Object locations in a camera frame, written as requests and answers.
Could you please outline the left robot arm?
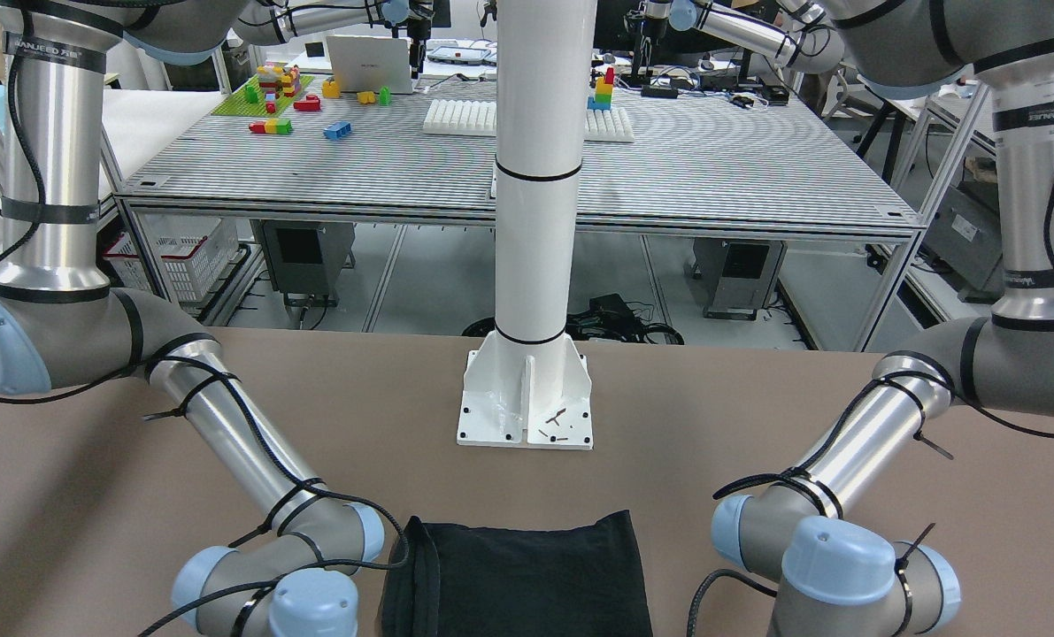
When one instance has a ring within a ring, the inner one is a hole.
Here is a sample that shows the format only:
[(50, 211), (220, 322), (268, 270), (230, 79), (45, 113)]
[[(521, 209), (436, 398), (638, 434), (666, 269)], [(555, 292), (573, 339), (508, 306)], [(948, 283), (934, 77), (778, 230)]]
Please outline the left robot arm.
[(987, 318), (916, 334), (815, 448), (716, 493), (714, 547), (773, 591), (770, 636), (914, 636), (960, 604), (954, 570), (922, 541), (886, 541), (843, 515), (924, 425), (955, 403), (1054, 417), (1054, 1), (785, 1), (789, 28), (675, 1), (699, 28), (787, 67), (850, 57), (882, 96), (922, 96), (974, 70), (993, 96), (1004, 292)]

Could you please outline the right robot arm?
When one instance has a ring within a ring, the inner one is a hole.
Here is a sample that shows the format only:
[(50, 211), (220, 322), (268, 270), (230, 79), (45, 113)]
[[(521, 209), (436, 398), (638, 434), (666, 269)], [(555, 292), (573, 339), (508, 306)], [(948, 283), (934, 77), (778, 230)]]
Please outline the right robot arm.
[(259, 507), (255, 551), (187, 561), (172, 618), (206, 636), (354, 636), (352, 575), (377, 567), (392, 517), (326, 487), (229, 372), (218, 339), (174, 303), (114, 288), (96, 264), (103, 73), (119, 42), (200, 60), (248, 1), (0, 1), (9, 57), (0, 254), (0, 403), (54, 402), (141, 377)]

